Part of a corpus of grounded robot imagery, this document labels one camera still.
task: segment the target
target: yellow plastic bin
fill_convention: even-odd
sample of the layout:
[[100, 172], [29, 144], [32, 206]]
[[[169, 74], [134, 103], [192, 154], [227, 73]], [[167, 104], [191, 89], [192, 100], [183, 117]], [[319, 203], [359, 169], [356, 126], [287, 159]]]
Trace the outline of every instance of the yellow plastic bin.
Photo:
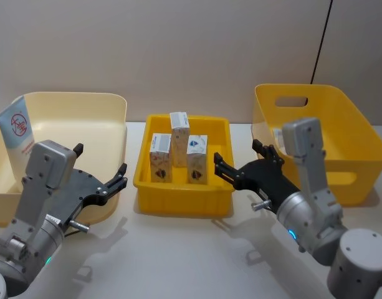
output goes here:
[[189, 116], [192, 135], [208, 136], [208, 184], [188, 184], [186, 168], [173, 167], [172, 183], [151, 183], [149, 150], [153, 133], [171, 133], [169, 115], [150, 115], [146, 120], [134, 186], [138, 188], [138, 208], [141, 213], [224, 217], [232, 212], [233, 188], [214, 175], [213, 156], [219, 152], [230, 165], [234, 164], [229, 134], [229, 122], [223, 118]]
[[299, 118], [317, 117], [331, 190], [344, 206], [361, 204], [382, 171], [382, 141], [350, 99], [329, 85], [263, 84], [255, 94], [253, 137], [275, 146], [285, 160], [284, 174], [300, 187], [292, 157], [275, 142], [275, 129]]
[[[127, 103], [111, 93], [34, 92], [24, 95], [34, 139], [68, 148], [84, 144], [75, 168], [107, 182], [124, 160]], [[0, 226], [11, 221], [20, 199], [0, 131]], [[96, 223], [116, 209], [118, 195], [103, 207], [86, 207], [78, 219]]]

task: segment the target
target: small white box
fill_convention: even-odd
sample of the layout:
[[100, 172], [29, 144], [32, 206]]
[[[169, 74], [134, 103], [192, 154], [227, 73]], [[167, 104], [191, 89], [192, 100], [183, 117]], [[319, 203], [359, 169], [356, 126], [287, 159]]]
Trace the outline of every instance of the small white box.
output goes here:
[[173, 164], [176, 167], [186, 167], [186, 148], [189, 137], [189, 122], [186, 112], [170, 113], [170, 121]]
[[208, 136], [190, 135], [186, 150], [188, 182], [191, 184], [208, 183]]
[[149, 157], [151, 161], [151, 182], [171, 182], [170, 134], [157, 134], [152, 136]]

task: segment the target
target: cable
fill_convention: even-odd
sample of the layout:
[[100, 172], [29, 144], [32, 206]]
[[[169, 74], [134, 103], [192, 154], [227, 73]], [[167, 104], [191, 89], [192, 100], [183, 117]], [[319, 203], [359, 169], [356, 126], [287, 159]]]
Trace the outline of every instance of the cable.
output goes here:
[[330, 10], [332, 9], [332, 2], [333, 2], [333, 0], [330, 0], [328, 14], [327, 14], [327, 19], [325, 20], [325, 26], [323, 28], [323, 32], [322, 32], [322, 36], [321, 36], [321, 43], [320, 43], [320, 47], [318, 48], [317, 59], [315, 60], [314, 71], [313, 71], [313, 75], [311, 77], [310, 84], [312, 84], [314, 82], [315, 71], [317, 70], [318, 60], [320, 59], [321, 48], [322, 48], [322, 44], [323, 44], [323, 38], [325, 37], [325, 33], [327, 31], [327, 25], [328, 25]]
[[80, 231], [77, 229], [77, 230], [75, 230], [75, 231], [73, 231], [73, 232], [69, 232], [68, 234], [65, 234], [65, 238], [66, 237], [69, 237], [70, 235], [75, 235], [75, 234], [77, 234], [77, 233], [79, 233]]

